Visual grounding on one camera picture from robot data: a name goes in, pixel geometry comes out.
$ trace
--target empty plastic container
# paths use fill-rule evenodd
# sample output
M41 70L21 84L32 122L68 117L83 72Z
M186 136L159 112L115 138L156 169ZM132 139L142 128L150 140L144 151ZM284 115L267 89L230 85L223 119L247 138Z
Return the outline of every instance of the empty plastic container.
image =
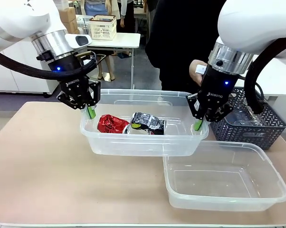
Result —
M286 201L286 184L258 146L202 141L188 157L164 157L173 207L216 211L263 211Z
M196 132L184 92L154 90L102 89L101 101L95 109L96 118L90 120L84 110L81 132L88 138L97 154L128 156L188 156L194 153L209 127L202 124ZM167 121L165 135L100 133L100 116L110 114L130 122L133 113L152 114Z

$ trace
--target white cabinet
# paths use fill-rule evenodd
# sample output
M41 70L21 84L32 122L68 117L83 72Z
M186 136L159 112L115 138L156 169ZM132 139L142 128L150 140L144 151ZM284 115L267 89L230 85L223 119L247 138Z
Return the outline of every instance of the white cabinet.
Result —
M8 47L3 50L3 54L20 63L42 69L41 63L36 60L36 50L28 39ZM1 92L52 94L57 85L57 81L29 77L0 66Z
M12 72L0 65L0 91L18 91Z

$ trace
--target table surface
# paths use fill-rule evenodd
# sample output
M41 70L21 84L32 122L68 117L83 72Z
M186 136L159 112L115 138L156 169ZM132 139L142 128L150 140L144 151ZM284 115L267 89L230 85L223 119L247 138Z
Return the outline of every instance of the table surface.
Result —
M161 157L96 155L80 119L64 104L30 102L1 130L0 224L286 225L286 202L264 212L171 207ZM286 182L286 142L267 154Z
M139 33L117 33L113 40L93 39L88 47L100 48L138 48L141 35Z
M286 96L286 64L279 59L273 59L263 69L257 82L265 96ZM243 80L238 80L236 83L236 86L243 87L243 85Z

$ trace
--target black cable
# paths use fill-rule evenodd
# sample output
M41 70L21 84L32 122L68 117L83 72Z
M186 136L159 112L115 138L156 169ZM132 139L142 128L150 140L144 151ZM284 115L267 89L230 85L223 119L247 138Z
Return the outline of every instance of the black cable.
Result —
M255 84L257 78L264 67L284 50L286 50L286 38L275 40L258 56L248 69L244 82L244 91L248 105L255 114L260 114L263 111L263 105L256 97Z
M19 63L1 53L0 53L0 65L10 70L13 70L15 72L28 75L30 77L36 77L36 78L47 79L47 80L57 80L57 81L61 81L68 77L72 78L72 77L86 75L96 68L96 62L90 61L87 65L81 68L75 69L75 70L71 70L71 71L53 72L53 71L47 71L47 70L40 70L40 69L36 69L34 67L30 67L25 64Z
M240 80L243 80L243 81L246 80L245 77L240 76L240 75L238 76L238 78L239 78ZM261 86L260 86L258 83L256 83L255 85L258 87L258 89L259 89L259 91L260 91L261 99L262 99L262 100L265 99L265 96L264 96L264 94L263 94L263 90L262 90Z

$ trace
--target black wire basket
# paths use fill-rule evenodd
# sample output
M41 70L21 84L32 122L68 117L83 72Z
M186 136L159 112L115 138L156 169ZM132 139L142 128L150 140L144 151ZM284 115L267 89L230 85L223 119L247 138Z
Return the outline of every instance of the black wire basket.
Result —
M234 109L239 110L239 103L245 99L244 88L235 87L229 102ZM242 121L250 120L250 113L246 108L242 110L244 115ZM218 141L253 143L263 150L268 150L281 133L286 129L286 122L265 103L264 111L258 115L262 125L238 125L235 124L235 112L230 113L218 123L211 123L210 126Z

